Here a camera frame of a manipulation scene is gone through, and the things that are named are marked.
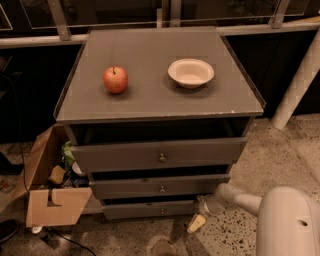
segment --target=white pole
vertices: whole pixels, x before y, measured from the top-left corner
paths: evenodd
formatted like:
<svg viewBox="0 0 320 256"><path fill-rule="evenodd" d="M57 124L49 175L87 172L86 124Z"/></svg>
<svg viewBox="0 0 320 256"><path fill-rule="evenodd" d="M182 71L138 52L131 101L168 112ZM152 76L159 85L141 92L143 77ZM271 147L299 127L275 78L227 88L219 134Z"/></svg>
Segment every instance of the white pole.
<svg viewBox="0 0 320 256"><path fill-rule="evenodd" d="M297 73L285 93L271 123L279 130L282 130L289 121L292 113L298 106L303 95L309 88L314 77L320 69L320 29L313 39L309 49L304 56Z"/></svg>

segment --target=drawer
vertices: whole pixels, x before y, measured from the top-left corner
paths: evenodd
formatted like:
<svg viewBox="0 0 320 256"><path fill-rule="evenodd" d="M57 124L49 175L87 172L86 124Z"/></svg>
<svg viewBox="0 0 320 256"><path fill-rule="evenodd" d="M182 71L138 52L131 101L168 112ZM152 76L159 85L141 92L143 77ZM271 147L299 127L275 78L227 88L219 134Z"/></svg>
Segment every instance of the drawer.
<svg viewBox="0 0 320 256"><path fill-rule="evenodd" d="M186 197L185 200L175 200L176 198L168 198L161 202L145 202L145 203L125 203L104 205L103 213L107 219L133 219L145 217L164 217L175 215L192 215L198 212L199 206L196 200Z"/></svg>
<svg viewBox="0 0 320 256"><path fill-rule="evenodd" d="M114 171L236 163L246 138L74 146L83 171Z"/></svg>
<svg viewBox="0 0 320 256"><path fill-rule="evenodd" d="M228 174L91 181L97 199L213 193Z"/></svg>

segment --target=cardboard box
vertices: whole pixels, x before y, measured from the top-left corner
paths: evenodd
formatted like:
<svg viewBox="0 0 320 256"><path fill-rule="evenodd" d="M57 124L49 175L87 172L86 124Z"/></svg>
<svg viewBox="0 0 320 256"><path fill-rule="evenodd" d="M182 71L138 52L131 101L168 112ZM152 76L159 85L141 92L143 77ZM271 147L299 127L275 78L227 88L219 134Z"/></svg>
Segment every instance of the cardboard box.
<svg viewBox="0 0 320 256"><path fill-rule="evenodd" d="M11 198L14 201L28 195L27 189L30 192L27 227L74 225L81 214L102 212L89 187L53 189L51 194L48 189L39 190L61 161L61 147L66 141L64 127L54 125L40 134L32 147Z"/></svg>

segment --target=drawer cabinet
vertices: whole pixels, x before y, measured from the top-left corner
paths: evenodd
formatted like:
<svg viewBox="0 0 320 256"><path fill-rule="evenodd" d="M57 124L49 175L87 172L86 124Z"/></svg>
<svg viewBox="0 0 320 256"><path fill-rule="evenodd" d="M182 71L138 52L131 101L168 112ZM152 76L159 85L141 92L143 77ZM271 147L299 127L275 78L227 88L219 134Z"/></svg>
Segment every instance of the drawer cabinet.
<svg viewBox="0 0 320 256"><path fill-rule="evenodd" d="M194 214L228 182L264 105L230 49L211 27L90 31L55 116L107 219ZM214 79L180 87L167 70L182 58ZM120 95L98 79L115 63L129 76Z"/></svg>

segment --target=bottom drawer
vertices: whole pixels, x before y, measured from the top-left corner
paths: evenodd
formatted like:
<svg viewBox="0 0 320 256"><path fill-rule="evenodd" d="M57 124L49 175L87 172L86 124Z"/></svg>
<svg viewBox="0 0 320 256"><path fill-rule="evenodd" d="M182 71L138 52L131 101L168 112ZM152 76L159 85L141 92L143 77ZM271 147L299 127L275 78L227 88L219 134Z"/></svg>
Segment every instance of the bottom drawer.
<svg viewBox="0 0 320 256"><path fill-rule="evenodd" d="M134 200L129 200L128 202L125 202L124 199L121 200L123 200L123 204L110 204L102 207L103 213L107 219L114 220L192 215L198 212L198 201L196 200L196 195L167 198L162 197L161 199L153 197L146 199L139 198L136 202Z"/></svg>

